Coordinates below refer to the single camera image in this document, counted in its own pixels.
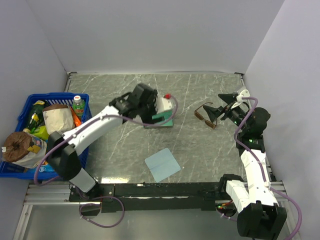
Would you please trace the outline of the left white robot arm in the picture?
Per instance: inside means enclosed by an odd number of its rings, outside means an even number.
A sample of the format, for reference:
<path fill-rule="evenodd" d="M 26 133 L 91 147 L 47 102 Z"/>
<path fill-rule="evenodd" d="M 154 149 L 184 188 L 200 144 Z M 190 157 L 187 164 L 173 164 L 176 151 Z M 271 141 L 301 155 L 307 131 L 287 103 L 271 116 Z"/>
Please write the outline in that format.
<path fill-rule="evenodd" d="M 82 167 L 80 154 L 102 135 L 126 121 L 139 116 L 144 124 L 155 124 L 158 120 L 153 118 L 154 115 L 172 108 L 167 96 L 160 96 L 157 90 L 139 83 L 132 92 L 113 99 L 100 113 L 80 126 L 63 134 L 51 133 L 46 161 L 63 180 L 78 187 L 87 201 L 93 201 L 99 195 L 99 188 Z"/>

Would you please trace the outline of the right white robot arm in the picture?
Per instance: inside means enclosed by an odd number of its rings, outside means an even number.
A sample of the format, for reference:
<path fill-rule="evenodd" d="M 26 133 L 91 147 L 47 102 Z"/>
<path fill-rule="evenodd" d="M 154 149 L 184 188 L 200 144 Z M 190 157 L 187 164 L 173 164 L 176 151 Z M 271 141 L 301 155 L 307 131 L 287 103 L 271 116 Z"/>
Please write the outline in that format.
<path fill-rule="evenodd" d="M 206 106 L 204 110 L 211 120 L 229 119 L 237 126 L 234 139 L 246 174 L 246 180 L 235 174 L 224 174 L 218 193 L 223 199 L 233 201 L 240 236 L 275 240 L 286 222 L 287 212 L 279 206 L 271 190 L 266 164 L 263 132 L 271 115 L 256 105 L 248 111 L 241 108 L 241 104 L 249 100 L 248 91 L 220 93 L 218 97 L 226 106 Z"/>

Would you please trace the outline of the grey felt glasses case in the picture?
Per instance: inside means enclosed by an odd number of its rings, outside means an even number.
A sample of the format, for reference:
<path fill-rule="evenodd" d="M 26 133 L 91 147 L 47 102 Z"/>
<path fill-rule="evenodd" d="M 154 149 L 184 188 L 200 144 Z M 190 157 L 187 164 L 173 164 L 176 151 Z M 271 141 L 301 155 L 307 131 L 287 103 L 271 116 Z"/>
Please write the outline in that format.
<path fill-rule="evenodd" d="M 167 111 L 167 112 L 163 112 L 163 113 L 159 113 L 159 114 L 153 115 L 153 116 L 163 116 L 165 118 L 165 120 L 163 122 L 161 122 L 160 124 L 157 124 L 155 126 L 144 126 L 144 128 L 145 129 L 172 128 L 174 126 L 173 119 L 171 119 L 170 121 L 164 123 L 165 121 L 168 120 L 168 118 L 172 115 L 172 113 L 173 113 L 173 111 L 170 110 L 170 111 Z"/>

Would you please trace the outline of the light blue cleaning cloth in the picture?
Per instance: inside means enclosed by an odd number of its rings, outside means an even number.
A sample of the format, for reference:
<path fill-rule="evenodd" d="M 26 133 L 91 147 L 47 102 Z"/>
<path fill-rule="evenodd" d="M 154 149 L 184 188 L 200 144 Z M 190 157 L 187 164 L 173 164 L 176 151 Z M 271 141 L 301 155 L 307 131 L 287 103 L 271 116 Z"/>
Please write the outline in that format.
<path fill-rule="evenodd" d="M 168 148 L 147 157 L 144 160 L 156 183 L 174 175 L 181 170 L 180 165 Z"/>

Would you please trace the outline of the brown sunglasses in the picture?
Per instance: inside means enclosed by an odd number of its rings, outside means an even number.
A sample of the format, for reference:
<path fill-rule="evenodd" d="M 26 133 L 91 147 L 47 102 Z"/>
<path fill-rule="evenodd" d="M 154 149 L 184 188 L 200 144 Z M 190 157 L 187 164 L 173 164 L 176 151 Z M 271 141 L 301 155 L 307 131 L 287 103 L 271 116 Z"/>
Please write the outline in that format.
<path fill-rule="evenodd" d="M 205 119 L 200 113 L 199 113 L 199 110 L 200 108 L 203 108 L 205 105 L 212 105 L 213 103 L 212 102 L 205 102 L 204 104 L 200 105 L 195 111 L 194 111 L 194 116 L 200 120 L 200 121 L 204 121 L 204 123 L 210 127 L 211 129 L 215 129 L 217 127 L 217 123 L 218 123 L 218 120 L 216 119 L 215 120 L 215 123 L 211 122 L 210 120 L 208 119 Z"/>

